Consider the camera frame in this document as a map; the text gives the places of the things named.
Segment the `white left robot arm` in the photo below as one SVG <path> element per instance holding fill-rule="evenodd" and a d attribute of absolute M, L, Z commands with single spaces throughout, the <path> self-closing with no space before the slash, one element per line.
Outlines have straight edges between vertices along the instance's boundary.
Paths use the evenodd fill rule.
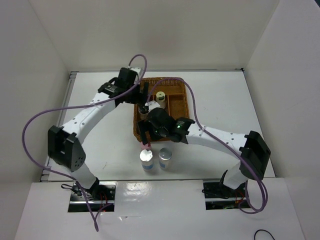
<path fill-rule="evenodd" d="M 62 126 L 53 125 L 48 130 L 48 156 L 82 186 L 81 193 L 88 200 L 97 198 L 103 187 L 85 163 L 82 144 L 90 131 L 119 104 L 145 104 L 148 91 L 140 90 L 142 75 L 139 67 L 122 67 L 117 77 L 98 88 L 89 107 Z"/>

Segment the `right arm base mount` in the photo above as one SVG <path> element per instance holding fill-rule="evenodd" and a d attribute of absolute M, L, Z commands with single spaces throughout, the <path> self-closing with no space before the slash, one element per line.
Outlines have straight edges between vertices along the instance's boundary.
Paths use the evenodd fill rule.
<path fill-rule="evenodd" d="M 204 194 L 206 210 L 231 210 L 238 209 L 239 204 L 243 209 L 249 209 L 245 196 L 245 184 L 237 189 L 231 189 L 219 181 L 204 181 L 202 193 Z"/>

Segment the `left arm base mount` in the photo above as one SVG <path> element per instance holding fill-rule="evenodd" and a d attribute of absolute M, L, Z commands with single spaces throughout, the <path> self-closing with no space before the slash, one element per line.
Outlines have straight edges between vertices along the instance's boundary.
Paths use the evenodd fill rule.
<path fill-rule="evenodd" d="M 85 192 L 90 208 L 94 213 L 98 211 L 113 212 L 115 210 L 117 183 L 115 181 L 102 181 L 100 185 L 103 186 L 103 190 L 100 193 L 97 193 L 94 197 L 88 192 Z M 70 191 L 68 204 L 69 213 L 89 212 L 85 197 L 75 183 L 73 185 L 63 183 L 61 188 Z"/>

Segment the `silver-capped blue-label jar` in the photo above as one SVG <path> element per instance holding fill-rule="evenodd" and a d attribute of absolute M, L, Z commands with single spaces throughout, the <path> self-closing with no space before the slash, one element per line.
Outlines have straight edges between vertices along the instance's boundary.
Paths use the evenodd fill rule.
<path fill-rule="evenodd" d="M 139 155 L 140 163 L 144 171 L 151 171 L 154 167 L 153 153 L 151 150 L 143 149 Z"/>
<path fill-rule="evenodd" d="M 163 147 L 160 149 L 159 165 L 163 170 L 167 170 L 172 164 L 172 151 L 169 148 Z"/>

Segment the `pink-capped spice jar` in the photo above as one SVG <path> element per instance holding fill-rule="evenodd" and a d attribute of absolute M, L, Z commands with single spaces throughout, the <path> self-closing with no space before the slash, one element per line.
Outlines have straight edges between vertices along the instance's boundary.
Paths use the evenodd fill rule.
<path fill-rule="evenodd" d="M 140 148 L 141 148 L 142 150 L 147 150 L 147 151 L 149 151 L 149 150 L 151 150 L 151 143 L 148 142 L 148 143 L 144 144 L 143 142 L 141 142 L 141 143 L 140 143 Z"/>

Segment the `yellow-capped spice jar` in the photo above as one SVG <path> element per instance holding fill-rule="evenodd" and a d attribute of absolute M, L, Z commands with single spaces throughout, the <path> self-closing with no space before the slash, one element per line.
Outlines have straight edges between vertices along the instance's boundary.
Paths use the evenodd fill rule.
<path fill-rule="evenodd" d="M 163 91 L 158 91 L 155 95 L 156 102 L 160 105 L 162 109 L 166 108 L 166 94 Z"/>

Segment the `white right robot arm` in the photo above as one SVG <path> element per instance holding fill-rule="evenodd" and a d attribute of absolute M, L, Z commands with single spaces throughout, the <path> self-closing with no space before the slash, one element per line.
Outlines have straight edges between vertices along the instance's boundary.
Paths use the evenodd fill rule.
<path fill-rule="evenodd" d="M 226 170 L 220 179 L 219 191 L 225 197 L 231 196 L 246 181 L 260 183 L 265 177 L 271 150 L 256 131 L 248 134 L 226 132 L 202 126 L 190 118 L 174 119 L 159 107 L 151 110 L 137 126 L 144 144 L 165 138 L 174 143 L 204 146 L 236 157 L 239 162 Z"/>

